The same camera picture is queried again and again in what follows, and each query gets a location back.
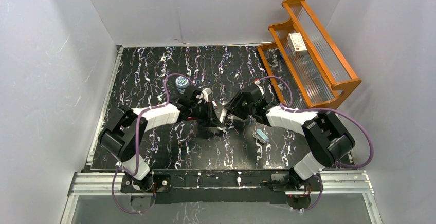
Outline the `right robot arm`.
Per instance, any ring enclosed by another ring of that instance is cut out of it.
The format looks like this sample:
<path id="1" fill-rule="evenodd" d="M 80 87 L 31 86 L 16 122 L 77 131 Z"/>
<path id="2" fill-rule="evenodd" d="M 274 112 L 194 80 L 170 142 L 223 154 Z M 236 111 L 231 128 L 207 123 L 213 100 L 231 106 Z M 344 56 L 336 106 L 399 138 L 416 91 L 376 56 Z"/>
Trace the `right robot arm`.
<path id="1" fill-rule="evenodd" d="M 255 84 L 239 90 L 224 105 L 220 120 L 228 115 L 242 120 L 252 116 L 260 124 L 289 129 L 305 137 L 310 152 L 291 167 L 287 175 L 265 182 L 267 186 L 283 185 L 303 190 L 312 176 L 332 167 L 355 146 L 354 138 L 333 110 L 290 110 L 284 105 L 267 102 L 263 91 Z"/>

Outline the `cream white stapler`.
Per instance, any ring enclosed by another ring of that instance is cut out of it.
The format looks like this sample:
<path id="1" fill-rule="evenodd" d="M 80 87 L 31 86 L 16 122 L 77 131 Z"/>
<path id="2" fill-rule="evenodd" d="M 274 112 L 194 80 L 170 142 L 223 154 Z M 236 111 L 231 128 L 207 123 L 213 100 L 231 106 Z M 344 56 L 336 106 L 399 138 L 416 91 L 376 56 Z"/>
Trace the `cream white stapler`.
<path id="1" fill-rule="evenodd" d="M 219 121 L 221 122 L 221 124 L 224 126 L 227 122 L 229 116 L 229 112 L 227 109 L 223 108 L 221 111 L 221 114 L 219 116 Z"/>

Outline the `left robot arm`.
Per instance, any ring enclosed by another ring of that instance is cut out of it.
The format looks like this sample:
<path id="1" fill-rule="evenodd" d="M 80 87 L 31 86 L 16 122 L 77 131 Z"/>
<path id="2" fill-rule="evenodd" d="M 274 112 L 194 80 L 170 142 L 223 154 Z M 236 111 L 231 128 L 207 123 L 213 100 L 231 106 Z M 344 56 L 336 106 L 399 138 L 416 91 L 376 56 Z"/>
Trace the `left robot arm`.
<path id="1" fill-rule="evenodd" d="M 127 179 L 141 191 L 154 185 L 153 171 L 139 153 L 143 134 L 159 126 L 197 120 L 203 127 L 223 124 L 209 98 L 210 89 L 188 85 L 167 104 L 148 108 L 119 107 L 98 136 L 98 143 L 119 162 Z"/>

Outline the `light blue eraser block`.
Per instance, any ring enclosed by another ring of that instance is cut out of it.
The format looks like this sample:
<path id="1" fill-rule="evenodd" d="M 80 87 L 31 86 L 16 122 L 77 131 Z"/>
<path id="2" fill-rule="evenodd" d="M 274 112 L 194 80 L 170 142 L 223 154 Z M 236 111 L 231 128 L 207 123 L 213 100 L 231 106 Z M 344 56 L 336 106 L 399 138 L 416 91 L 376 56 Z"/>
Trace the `light blue eraser block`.
<path id="1" fill-rule="evenodd" d="M 253 132 L 253 137 L 259 144 L 267 144 L 269 142 L 269 137 L 261 129 L 256 129 Z"/>

